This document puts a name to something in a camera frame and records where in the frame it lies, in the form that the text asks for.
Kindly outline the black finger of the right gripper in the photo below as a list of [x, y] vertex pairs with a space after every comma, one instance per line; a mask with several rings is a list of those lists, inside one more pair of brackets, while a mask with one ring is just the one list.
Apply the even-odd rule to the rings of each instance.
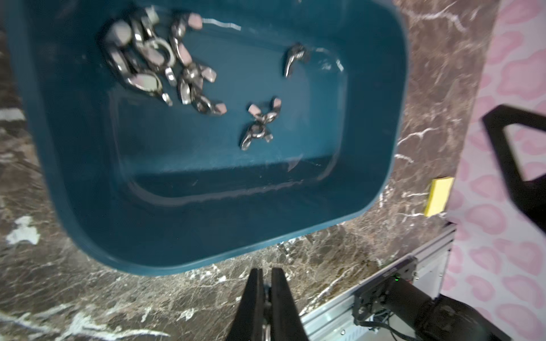
[[523, 180], [504, 129], [520, 124], [545, 131], [545, 117], [516, 107], [499, 105], [485, 114], [482, 123], [500, 167], [508, 196], [514, 206], [539, 230], [545, 232], [545, 176]]

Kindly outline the teal plastic storage box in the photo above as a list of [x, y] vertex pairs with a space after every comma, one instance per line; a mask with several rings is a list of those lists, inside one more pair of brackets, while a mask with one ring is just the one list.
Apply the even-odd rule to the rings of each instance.
[[[14, 77], [51, 200], [92, 258], [131, 274], [204, 267], [369, 209], [392, 172], [409, 47], [392, 1], [153, 1], [212, 67], [221, 117], [122, 85], [100, 35], [148, 1], [5, 1]], [[247, 128], [273, 135], [247, 151]]]

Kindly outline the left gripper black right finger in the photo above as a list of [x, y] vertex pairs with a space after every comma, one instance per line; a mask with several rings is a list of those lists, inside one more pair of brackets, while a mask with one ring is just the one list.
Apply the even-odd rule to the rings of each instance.
[[271, 340], [309, 340], [292, 297], [285, 273], [281, 268], [272, 269], [270, 303]]

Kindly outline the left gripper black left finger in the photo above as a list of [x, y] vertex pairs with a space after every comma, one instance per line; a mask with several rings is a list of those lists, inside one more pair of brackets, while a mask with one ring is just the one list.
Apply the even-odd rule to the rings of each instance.
[[252, 269], [227, 341], [262, 341], [264, 324], [263, 270]]

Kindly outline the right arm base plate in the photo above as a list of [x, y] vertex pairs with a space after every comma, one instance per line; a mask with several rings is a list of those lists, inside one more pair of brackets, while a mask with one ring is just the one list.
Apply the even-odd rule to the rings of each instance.
[[390, 283], [401, 279], [412, 282], [416, 268], [417, 259], [409, 256], [390, 264], [368, 278], [353, 296], [354, 323], [361, 325], [372, 315], [378, 314], [378, 311], [382, 310], [382, 302], [385, 301]]

